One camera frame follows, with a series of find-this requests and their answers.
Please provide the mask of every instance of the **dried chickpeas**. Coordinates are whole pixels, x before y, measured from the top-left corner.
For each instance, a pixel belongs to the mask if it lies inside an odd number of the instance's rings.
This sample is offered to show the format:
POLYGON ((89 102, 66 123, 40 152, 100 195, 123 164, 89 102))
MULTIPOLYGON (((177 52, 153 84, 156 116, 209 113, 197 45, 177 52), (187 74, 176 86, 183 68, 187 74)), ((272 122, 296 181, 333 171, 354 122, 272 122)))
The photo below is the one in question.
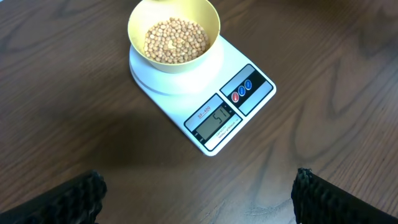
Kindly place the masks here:
POLYGON ((196 22, 171 17, 158 22, 145 34, 146 57, 162 63, 189 62, 210 47, 209 37, 196 22))

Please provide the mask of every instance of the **scale label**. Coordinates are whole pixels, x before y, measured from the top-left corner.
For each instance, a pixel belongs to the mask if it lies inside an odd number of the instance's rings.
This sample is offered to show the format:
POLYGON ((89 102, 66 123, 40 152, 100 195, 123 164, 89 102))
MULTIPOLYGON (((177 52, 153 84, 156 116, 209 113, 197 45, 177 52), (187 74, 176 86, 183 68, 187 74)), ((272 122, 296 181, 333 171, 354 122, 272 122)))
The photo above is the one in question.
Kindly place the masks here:
POLYGON ((241 121, 242 118, 235 114, 206 142, 206 148, 213 150, 241 121))

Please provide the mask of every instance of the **white kitchen scale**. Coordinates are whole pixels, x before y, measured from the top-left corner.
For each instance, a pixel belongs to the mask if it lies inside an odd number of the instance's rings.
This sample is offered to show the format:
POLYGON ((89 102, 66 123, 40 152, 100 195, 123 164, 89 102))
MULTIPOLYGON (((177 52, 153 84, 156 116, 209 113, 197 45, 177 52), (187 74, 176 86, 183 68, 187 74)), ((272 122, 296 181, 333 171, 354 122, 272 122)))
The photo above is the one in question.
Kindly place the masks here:
POLYGON ((137 84, 207 156, 217 154, 275 95, 275 84, 222 36, 192 71, 154 68, 134 47, 130 69, 137 84))

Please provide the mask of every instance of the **bowl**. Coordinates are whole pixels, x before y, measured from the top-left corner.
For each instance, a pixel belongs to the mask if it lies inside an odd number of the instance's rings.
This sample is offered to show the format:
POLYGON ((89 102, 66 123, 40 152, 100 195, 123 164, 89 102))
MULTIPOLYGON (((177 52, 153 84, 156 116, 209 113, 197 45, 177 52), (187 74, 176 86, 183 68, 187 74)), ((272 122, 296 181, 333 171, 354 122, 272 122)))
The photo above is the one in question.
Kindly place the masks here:
POLYGON ((220 34, 220 18, 214 6, 207 0, 142 0, 131 13, 127 30, 132 46, 155 68, 166 73, 180 73, 197 67, 211 54, 212 46, 220 34), (161 63, 146 57, 145 34, 153 25, 170 17, 201 25, 209 37, 209 49, 196 59, 178 64, 161 63))

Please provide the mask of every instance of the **wood grain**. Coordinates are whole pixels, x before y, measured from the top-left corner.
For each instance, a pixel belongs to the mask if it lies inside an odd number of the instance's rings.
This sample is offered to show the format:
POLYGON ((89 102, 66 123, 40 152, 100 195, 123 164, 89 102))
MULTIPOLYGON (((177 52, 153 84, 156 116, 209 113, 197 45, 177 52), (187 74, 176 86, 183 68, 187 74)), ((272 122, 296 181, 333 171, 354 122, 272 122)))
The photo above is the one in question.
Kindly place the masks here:
POLYGON ((398 217, 397 1, 213 0, 278 87, 216 157, 132 80, 137 2, 0 2, 0 212, 96 169, 99 223, 293 223, 304 166, 398 217))

